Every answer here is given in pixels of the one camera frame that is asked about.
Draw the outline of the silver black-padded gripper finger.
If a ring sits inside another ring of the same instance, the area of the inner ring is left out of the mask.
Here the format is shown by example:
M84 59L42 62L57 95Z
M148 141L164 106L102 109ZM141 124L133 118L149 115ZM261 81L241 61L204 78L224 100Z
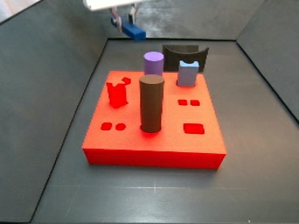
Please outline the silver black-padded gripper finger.
M122 21L121 21L121 17L117 14L117 7L110 8L110 14L112 14L113 22L116 24L116 28L118 29L118 32L122 32Z

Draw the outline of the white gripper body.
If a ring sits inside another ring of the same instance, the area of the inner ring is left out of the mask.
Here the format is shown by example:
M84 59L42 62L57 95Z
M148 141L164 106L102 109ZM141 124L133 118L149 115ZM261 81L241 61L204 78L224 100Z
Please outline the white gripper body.
M144 1L146 0L82 0L82 4L90 11L100 11Z

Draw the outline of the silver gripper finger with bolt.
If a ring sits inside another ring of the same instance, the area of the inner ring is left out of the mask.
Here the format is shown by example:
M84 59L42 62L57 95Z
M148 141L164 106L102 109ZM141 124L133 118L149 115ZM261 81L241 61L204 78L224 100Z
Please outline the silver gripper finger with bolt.
M136 7L136 3L133 3L130 5L130 11L128 13L128 21L130 24L134 24L136 23L136 12L137 12L137 7Z

